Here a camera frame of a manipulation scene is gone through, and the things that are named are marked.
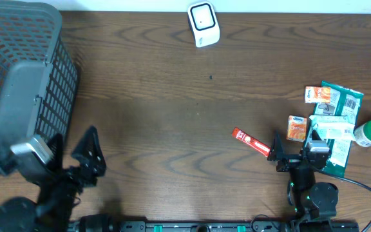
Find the orange small box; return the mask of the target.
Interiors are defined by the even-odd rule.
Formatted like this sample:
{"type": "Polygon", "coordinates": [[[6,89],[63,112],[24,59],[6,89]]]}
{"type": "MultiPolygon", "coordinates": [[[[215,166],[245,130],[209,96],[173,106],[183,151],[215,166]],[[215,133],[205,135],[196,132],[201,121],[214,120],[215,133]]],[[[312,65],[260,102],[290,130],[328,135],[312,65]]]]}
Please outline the orange small box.
{"type": "Polygon", "coordinates": [[[329,103],[330,102],[330,87],[305,87],[305,103],[329,103]]]}

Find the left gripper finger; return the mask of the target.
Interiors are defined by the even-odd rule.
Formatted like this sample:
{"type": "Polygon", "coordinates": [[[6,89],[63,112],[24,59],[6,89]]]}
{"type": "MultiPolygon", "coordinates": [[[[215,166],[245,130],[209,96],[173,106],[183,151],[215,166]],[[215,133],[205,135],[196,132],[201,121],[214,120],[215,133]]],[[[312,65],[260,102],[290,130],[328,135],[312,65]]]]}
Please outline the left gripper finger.
{"type": "Polygon", "coordinates": [[[53,153],[53,157],[47,163],[46,168],[52,173],[58,173],[62,170],[63,162],[63,137],[60,133],[53,136],[47,143],[53,153]]]}
{"type": "Polygon", "coordinates": [[[90,126],[77,143],[71,157],[79,161],[83,175],[87,177],[103,177],[107,166],[102,154],[97,129],[90,126]]]}

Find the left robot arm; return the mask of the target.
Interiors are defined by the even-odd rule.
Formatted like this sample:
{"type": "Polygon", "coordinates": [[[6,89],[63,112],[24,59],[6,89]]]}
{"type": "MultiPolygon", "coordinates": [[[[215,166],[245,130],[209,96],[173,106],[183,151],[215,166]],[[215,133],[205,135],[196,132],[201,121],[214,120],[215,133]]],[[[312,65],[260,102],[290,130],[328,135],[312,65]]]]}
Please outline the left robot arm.
{"type": "Polygon", "coordinates": [[[39,186],[36,201],[14,197],[0,205],[0,232],[4,231],[112,231],[111,218],[97,214],[72,221],[78,196],[94,187],[106,172],[97,129],[90,126],[72,152],[78,166],[64,168],[63,140],[56,134],[45,142],[34,135],[10,148],[8,167],[39,186]]]}

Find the grey plastic mesh basket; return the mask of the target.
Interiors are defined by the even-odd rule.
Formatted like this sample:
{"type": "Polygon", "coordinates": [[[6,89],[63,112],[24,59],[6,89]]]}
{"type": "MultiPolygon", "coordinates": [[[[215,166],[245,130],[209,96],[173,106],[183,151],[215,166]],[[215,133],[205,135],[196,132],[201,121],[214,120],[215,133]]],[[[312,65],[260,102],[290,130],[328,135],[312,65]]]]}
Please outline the grey plastic mesh basket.
{"type": "Polygon", "coordinates": [[[0,167],[28,137],[66,136],[80,75],[46,3],[0,1],[0,167]]]}

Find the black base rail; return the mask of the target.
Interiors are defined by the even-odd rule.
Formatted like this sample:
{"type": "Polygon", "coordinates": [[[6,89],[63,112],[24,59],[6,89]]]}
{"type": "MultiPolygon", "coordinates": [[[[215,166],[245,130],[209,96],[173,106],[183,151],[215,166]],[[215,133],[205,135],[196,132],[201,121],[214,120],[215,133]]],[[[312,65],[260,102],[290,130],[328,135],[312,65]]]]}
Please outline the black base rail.
{"type": "Polygon", "coordinates": [[[114,231],[114,232],[253,232],[253,231],[295,231],[294,226],[280,222],[142,222],[124,221],[105,224],[89,224],[87,221],[70,222],[66,232],[76,231],[114,231]]]}

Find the orange white box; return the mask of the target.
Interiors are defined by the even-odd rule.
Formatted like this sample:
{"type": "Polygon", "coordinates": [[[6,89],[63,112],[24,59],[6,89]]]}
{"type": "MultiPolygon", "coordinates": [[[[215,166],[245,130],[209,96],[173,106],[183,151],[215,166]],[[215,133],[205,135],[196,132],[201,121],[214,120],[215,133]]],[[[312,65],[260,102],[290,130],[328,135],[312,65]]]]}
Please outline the orange white box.
{"type": "Polygon", "coordinates": [[[290,115],[287,126],[287,140],[303,142],[306,139],[307,119],[290,115]]]}

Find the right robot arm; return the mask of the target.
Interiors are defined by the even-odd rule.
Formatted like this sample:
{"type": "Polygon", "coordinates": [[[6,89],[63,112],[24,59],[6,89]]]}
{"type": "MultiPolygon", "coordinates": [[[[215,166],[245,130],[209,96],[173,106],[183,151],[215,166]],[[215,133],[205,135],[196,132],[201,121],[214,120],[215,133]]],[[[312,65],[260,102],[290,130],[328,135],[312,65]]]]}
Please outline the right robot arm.
{"type": "Polygon", "coordinates": [[[289,193],[296,209],[296,216],[282,223],[280,231],[335,230],[331,218],[337,214],[338,188],[315,178],[315,172],[325,167],[330,154],[329,146],[315,131],[297,154],[286,153],[280,136],[275,134],[267,160],[277,162],[277,172],[289,173],[289,193]]]}

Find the mint green wipes packet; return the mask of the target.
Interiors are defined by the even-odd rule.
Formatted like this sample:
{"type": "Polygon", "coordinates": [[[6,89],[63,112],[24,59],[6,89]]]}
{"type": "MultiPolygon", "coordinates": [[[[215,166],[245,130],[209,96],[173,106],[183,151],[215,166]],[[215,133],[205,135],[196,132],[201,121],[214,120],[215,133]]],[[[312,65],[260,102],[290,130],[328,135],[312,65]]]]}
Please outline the mint green wipes packet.
{"type": "Polygon", "coordinates": [[[312,130],[323,140],[355,141],[355,117],[352,115],[311,115],[312,130]]]}

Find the red sachet packet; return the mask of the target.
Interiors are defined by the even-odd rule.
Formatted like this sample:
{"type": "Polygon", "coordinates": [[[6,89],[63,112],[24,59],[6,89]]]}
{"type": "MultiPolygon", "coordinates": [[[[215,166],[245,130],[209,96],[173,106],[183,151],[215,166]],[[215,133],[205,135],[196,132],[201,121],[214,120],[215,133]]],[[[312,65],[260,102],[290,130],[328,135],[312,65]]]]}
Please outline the red sachet packet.
{"type": "Polygon", "coordinates": [[[254,137],[250,136],[249,134],[247,134],[246,132],[244,132],[240,128],[235,127],[233,132],[232,132],[232,136],[235,139],[238,139],[239,141],[243,142],[244,144],[250,146],[254,150],[258,151],[259,153],[261,153],[265,157],[268,157],[270,152],[271,152],[270,147],[268,147],[266,144],[262,143],[261,141],[255,139],[254,137]]]}

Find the green white sponge package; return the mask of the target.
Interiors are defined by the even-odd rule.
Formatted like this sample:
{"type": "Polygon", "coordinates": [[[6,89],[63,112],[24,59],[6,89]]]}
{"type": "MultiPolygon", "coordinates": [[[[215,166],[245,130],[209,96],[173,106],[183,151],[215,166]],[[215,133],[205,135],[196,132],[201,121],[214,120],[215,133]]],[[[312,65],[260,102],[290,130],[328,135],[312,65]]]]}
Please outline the green white sponge package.
{"type": "MultiPolygon", "coordinates": [[[[320,87],[331,88],[330,102],[314,103],[315,107],[312,115],[352,115],[356,118],[355,121],[357,121],[361,101],[364,97],[363,93],[326,81],[323,81],[320,87]]],[[[311,140],[311,133],[312,126],[310,120],[305,142],[311,140]]],[[[323,171],[338,177],[343,177],[347,166],[350,147],[353,141],[332,139],[324,141],[329,146],[331,155],[328,158],[327,165],[323,168],[323,171]]]]}

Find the white barcode scanner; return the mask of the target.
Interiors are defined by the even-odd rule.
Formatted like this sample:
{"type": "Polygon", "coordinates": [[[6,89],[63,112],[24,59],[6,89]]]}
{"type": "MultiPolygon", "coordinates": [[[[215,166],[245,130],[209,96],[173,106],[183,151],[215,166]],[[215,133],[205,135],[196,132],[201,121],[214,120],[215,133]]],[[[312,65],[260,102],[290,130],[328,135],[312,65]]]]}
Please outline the white barcode scanner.
{"type": "Polygon", "coordinates": [[[190,5],[187,15],[197,48],[215,44],[220,40],[220,26],[214,6],[209,1],[190,5]]]}

